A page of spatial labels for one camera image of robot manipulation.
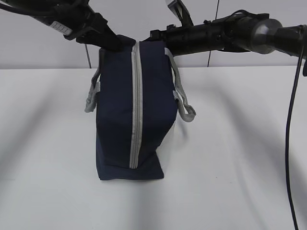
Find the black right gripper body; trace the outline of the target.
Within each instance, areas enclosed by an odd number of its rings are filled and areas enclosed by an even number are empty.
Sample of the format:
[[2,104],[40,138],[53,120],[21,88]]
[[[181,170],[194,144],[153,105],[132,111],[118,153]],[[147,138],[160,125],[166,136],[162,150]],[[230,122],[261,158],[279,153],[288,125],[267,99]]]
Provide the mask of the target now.
[[170,24],[165,30],[150,31],[150,41],[163,41],[174,56],[222,50],[229,28],[225,23],[211,21],[194,26]]

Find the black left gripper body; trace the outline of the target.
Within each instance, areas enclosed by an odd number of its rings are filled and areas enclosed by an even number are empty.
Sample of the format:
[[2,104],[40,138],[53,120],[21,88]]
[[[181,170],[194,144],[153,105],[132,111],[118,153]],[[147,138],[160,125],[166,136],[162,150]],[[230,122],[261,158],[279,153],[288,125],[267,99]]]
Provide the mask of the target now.
[[88,0],[63,1],[53,6],[52,10],[55,15],[50,18],[49,27],[63,34],[67,40],[92,32],[102,34],[107,27],[107,20],[94,12]]

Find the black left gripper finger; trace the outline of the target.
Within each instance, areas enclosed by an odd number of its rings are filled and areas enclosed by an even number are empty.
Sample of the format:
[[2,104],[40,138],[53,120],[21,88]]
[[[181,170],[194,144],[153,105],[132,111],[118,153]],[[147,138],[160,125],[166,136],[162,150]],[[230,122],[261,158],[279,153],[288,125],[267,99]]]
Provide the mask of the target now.
[[76,38],[76,42],[86,45],[94,45],[109,51],[121,51],[123,44],[118,36],[107,24],[101,27],[102,31],[91,30]]

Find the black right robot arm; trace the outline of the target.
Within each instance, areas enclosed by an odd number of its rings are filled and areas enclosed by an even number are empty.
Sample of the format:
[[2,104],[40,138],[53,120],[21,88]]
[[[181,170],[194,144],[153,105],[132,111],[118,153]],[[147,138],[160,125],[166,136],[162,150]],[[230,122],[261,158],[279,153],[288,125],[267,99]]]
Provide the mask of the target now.
[[270,54],[279,51],[307,58],[307,27],[284,27],[267,13],[253,14],[238,10],[214,21],[199,25],[153,30],[148,41],[164,41],[174,56],[207,51]]

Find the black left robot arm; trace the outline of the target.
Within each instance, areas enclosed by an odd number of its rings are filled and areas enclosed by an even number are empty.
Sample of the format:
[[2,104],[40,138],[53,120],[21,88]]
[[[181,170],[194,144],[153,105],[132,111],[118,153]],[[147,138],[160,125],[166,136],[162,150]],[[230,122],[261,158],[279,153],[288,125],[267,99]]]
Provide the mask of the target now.
[[120,51],[123,44],[88,0],[2,0],[0,8],[30,16],[63,34],[66,40]]

